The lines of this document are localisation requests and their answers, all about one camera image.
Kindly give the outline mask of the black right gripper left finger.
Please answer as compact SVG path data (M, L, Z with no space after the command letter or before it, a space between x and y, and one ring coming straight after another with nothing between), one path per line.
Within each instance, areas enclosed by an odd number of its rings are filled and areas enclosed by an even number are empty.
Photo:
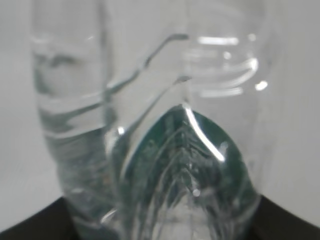
M2 231L1 240L79 240L64 198Z

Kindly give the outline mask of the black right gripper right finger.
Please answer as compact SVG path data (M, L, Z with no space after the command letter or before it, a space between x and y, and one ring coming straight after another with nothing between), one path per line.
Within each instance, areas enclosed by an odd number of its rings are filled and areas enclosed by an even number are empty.
M263 196L247 240L320 240L320 228Z

